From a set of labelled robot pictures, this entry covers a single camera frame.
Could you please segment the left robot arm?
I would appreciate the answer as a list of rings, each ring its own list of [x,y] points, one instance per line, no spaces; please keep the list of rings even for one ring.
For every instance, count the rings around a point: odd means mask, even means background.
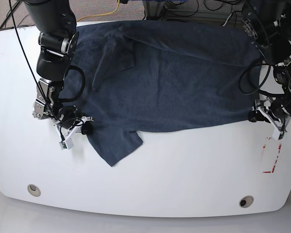
[[[270,102],[266,107],[256,100],[248,120],[286,125],[291,117],[291,0],[246,0],[242,21],[261,53],[241,75],[252,87],[243,93],[259,93]]]

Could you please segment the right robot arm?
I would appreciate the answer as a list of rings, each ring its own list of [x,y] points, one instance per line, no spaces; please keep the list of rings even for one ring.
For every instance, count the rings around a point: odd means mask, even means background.
[[[92,131],[92,127],[85,114],[78,111],[76,106],[63,105],[76,101],[85,88],[84,72],[71,64],[79,32],[69,1],[26,0],[24,4],[40,31],[40,54],[36,67],[40,79],[37,83],[33,116],[37,119],[52,119],[60,130],[75,129],[87,135]],[[74,97],[61,99],[59,94],[64,88],[64,78],[70,70],[80,74],[81,87]]]

